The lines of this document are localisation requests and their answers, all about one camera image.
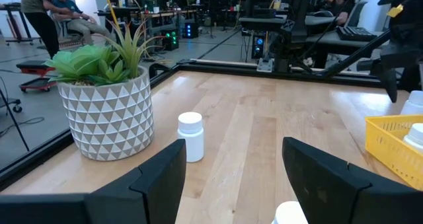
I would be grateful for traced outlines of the black stand leg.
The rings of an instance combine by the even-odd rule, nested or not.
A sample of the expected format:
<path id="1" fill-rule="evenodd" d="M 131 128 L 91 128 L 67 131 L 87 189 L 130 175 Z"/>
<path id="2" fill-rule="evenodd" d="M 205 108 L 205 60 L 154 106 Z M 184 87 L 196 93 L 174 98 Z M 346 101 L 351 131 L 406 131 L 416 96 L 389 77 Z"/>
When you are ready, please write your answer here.
<path id="1" fill-rule="evenodd" d="M 21 101 L 19 99 L 10 99 L 9 98 L 9 94 L 7 91 L 7 87 L 5 84 L 4 79 L 2 78 L 2 76 L 0 76 L 0 108 L 6 108 L 6 115 L 10 116 L 10 118 L 12 119 L 13 124 L 10 125 L 8 128 L 5 128 L 4 130 L 0 131 L 0 137 L 3 137 L 5 135 L 8 134 L 9 131 L 11 131 L 12 128 L 15 128 L 18 132 L 18 135 L 21 139 L 21 141 L 24 144 L 25 149 L 29 152 L 30 148 L 22 134 L 22 131 L 20 129 L 19 123 L 17 122 L 15 116 L 14 116 L 14 112 L 15 110 L 13 110 L 11 108 L 11 105 L 14 104 L 16 107 L 19 107 L 21 104 Z"/>

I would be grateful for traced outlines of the yellow plastic basket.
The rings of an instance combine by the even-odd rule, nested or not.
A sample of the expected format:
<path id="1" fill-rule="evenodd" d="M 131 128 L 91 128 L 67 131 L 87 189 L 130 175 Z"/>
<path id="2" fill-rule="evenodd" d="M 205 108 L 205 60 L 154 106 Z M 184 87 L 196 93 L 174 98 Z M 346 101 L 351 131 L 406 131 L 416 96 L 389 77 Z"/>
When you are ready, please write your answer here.
<path id="1" fill-rule="evenodd" d="M 368 116 L 365 149 L 411 187 L 423 191 L 423 151 L 403 141 L 423 115 Z"/>

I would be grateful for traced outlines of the white metal bracket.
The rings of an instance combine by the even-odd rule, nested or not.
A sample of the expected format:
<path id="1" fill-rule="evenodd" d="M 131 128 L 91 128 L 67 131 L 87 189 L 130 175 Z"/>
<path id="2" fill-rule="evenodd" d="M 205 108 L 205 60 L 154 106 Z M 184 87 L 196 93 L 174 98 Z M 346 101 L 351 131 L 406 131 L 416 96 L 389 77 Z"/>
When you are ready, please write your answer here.
<path id="1" fill-rule="evenodd" d="M 262 73 L 271 73 L 274 71 L 274 59 L 273 58 L 260 58 L 257 63 L 256 70 Z"/>

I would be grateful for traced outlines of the succulent in white patterned pot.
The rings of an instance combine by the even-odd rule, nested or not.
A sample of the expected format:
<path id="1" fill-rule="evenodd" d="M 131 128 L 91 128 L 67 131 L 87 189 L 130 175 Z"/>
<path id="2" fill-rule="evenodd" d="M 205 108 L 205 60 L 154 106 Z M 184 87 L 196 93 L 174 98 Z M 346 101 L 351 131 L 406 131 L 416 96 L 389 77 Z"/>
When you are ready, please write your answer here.
<path id="1" fill-rule="evenodd" d="M 145 149 L 154 137 L 149 71 L 141 66 L 150 48 L 146 27 L 129 25 L 107 46 L 86 45 L 59 51 L 45 65 L 54 77 L 74 143 L 96 161 L 125 159 Z"/>

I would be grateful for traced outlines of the computer tower blue lights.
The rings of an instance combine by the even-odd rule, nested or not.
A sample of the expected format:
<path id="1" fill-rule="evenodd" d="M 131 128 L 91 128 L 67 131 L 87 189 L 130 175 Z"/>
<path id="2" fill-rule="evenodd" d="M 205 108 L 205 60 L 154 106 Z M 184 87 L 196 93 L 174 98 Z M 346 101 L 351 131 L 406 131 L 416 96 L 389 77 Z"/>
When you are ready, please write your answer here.
<path id="1" fill-rule="evenodd" d="M 252 37 L 252 50 L 251 50 L 252 59 L 260 59 L 261 57 L 263 57 L 264 43 L 265 43 L 265 36 L 254 35 Z"/>
<path id="2" fill-rule="evenodd" d="M 199 24 L 197 22 L 186 22 L 184 25 L 184 37 L 188 39 L 197 38 L 199 35 Z"/>

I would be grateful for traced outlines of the red rolling creeper seat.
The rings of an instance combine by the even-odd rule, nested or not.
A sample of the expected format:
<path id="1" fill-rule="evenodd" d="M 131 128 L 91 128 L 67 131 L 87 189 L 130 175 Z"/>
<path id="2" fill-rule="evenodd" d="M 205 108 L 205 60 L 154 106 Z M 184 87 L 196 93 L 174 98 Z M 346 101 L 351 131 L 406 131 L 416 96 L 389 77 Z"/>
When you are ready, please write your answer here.
<path id="1" fill-rule="evenodd" d="M 48 72 L 54 71 L 55 69 L 45 65 L 43 61 L 24 61 L 22 63 L 16 64 L 16 67 L 20 69 L 21 73 L 38 76 L 38 78 L 19 85 L 20 90 L 24 93 L 27 90 L 49 92 L 50 89 L 56 84 L 55 81 L 50 81 L 50 79 L 46 77 Z"/>

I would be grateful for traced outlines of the grey desk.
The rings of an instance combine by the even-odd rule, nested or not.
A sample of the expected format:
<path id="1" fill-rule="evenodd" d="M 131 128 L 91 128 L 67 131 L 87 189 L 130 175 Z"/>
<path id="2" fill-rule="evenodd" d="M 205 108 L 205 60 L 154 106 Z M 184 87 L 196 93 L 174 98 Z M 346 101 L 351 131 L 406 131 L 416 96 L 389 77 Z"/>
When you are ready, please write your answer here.
<path id="1" fill-rule="evenodd" d="M 383 32 L 374 32 L 371 31 L 372 34 L 376 36 L 382 35 Z M 320 34 L 313 35 L 310 37 L 307 37 L 306 42 L 307 43 L 314 43 L 319 39 Z M 390 40 L 386 40 L 382 46 L 385 46 L 389 43 Z M 355 48 L 361 48 L 364 47 L 368 42 L 362 42 L 362 41 L 351 41 L 351 40 L 341 40 L 335 30 L 327 32 L 319 41 L 318 44 L 330 44 L 330 45 L 339 45 L 339 46 L 350 46 Z"/>

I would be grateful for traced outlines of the yellow pole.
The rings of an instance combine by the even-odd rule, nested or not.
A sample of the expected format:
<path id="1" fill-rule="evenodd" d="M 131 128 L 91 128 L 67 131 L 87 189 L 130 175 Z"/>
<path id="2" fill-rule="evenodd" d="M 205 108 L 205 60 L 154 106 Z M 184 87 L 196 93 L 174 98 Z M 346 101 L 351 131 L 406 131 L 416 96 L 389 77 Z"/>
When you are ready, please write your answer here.
<path id="1" fill-rule="evenodd" d="M 107 2 L 108 9 L 110 11 L 110 14 L 111 14 L 111 17 L 112 17 L 112 20 L 113 20 L 113 25 L 116 26 L 116 28 L 118 30 L 120 30 L 119 25 L 118 25 L 118 20 L 116 18 L 116 14 L 114 12 L 114 7 L 112 6 L 112 0 L 106 0 L 106 2 Z"/>

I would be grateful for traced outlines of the computer tower green lights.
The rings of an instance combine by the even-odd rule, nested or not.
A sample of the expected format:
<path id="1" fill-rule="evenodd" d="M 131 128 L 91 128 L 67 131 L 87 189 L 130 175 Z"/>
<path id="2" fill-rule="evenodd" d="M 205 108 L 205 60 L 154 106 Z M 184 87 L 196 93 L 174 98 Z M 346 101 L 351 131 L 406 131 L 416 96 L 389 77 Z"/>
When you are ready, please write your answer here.
<path id="1" fill-rule="evenodd" d="M 164 30 L 162 31 L 163 35 L 163 46 L 166 51 L 173 51 L 179 48 L 179 41 L 176 29 L 174 30 Z"/>

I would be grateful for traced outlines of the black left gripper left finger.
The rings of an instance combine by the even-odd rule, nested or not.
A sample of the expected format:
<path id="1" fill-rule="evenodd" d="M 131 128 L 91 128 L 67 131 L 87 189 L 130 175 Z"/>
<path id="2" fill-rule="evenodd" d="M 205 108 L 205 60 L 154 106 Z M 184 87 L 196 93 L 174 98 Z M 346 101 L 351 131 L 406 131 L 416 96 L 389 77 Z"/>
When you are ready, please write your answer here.
<path id="1" fill-rule="evenodd" d="M 174 224 L 186 176 L 186 142 L 177 139 L 85 198 L 89 224 Z"/>

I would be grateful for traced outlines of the yellow tag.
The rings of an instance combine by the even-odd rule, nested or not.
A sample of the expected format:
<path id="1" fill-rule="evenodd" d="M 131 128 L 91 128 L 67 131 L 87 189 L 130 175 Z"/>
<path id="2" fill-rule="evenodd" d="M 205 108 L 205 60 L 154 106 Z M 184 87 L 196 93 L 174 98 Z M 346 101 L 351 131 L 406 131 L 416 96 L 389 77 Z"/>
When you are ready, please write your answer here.
<path id="1" fill-rule="evenodd" d="M 399 4 L 396 7 L 391 7 L 391 9 L 387 12 L 387 16 L 391 18 L 395 18 L 403 11 L 403 5 Z"/>

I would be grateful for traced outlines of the grey office chair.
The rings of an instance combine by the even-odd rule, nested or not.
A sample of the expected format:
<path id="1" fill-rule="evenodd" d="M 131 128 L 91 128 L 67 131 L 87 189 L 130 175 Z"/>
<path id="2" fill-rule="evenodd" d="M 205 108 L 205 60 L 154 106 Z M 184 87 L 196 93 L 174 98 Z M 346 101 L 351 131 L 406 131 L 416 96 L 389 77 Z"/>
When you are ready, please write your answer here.
<path id="1" fill-rule="evenodd" d="M 350 16 L 348 17 L 348 20 L 345 22 L 344 26 L 357 26 L 360 21 L 360 15 L 361 12 L 365 6 L 367 1 L 358 1 L 354 8 L 352 9 L 352 12 L 350 13 Z"/>

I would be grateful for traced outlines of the white pill bottle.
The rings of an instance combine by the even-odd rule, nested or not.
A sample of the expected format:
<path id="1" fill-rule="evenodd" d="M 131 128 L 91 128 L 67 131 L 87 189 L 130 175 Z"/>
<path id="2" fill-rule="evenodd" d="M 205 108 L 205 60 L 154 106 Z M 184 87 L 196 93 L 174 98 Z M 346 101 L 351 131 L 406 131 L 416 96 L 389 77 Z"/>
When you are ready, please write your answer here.
<path id="1" fill-rule="evenodd" d="M 403 141 L 423 153 L 423 123 L 413 124 Z"/>
<path id="2" fill-rule="evenodd" d="M 308 222 L 299 202 L 287 201 L 276 208 L 271 224 L 308 224 Z"/>
<path id="3" fill-rule="evenodd" d="M 185 112 L 178 116 L 178 138 L 185 139 L 186 161 L 195 163 L 204 157 L 204 127 L 202 115 Z"/>
<path id="4" fill-rule="evenodd" d="M 400 115 L 423 115 L 423 91 L 412 91 Z"/>

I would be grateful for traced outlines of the black diagonal frame strut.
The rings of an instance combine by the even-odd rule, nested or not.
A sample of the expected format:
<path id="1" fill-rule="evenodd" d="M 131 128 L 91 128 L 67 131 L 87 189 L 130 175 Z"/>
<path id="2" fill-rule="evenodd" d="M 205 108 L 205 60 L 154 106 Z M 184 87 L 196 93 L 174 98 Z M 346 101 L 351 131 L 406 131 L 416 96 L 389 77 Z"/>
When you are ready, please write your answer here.
<path id="1" fill-rule="evenodd" d="M 344 69 L 352 65 L 354 62 L 357 62 L 360 58 L 364 57 L 366 54 L 371 53 L 374 49 L 379 48 L 385 42 L 391 39 L 391 30 L 388 29 L 387 31 L 383 32 L 381 35 L 373 39 L 372 41 L 368 42 L 365 46 L 361 47 L 360 49 L 356 50 L 352 55 L 348 56 L 346 59 L 342 60 L 339 63 L 329 67 L 328 69 L 324 69 L 323 71 L 319 72 L 319 75 L 322 77 L 333 77 Z"/>

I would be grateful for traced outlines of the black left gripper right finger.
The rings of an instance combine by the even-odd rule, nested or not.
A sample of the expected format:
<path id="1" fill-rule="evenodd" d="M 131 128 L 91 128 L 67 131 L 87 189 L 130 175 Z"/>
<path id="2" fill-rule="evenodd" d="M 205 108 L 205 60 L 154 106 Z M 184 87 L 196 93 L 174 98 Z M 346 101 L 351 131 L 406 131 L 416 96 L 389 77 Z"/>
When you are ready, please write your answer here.
<path id="1" fill-rule="evenodd" d="M 309 224 L 423 224 L 423 192 L 293 137 L 285 170 Z"/>

